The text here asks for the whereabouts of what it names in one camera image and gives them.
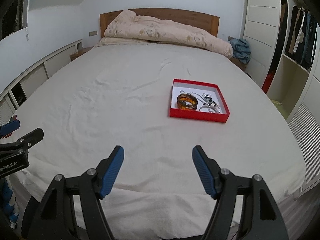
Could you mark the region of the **blue white gloved hand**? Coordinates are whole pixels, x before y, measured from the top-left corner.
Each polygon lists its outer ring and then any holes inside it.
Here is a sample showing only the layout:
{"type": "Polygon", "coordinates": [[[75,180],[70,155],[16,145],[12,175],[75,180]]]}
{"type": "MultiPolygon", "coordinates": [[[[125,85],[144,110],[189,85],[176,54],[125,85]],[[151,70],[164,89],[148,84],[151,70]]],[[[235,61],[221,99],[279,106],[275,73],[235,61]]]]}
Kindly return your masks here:
{"type": "Polygon", "coordinates": [[[14,229],[20,212],[9,177],[3,178],[3,181],[4,183],[1,187],[1,210],[3,211],[5,217],[9,220],[10,227],[14,229]]]}

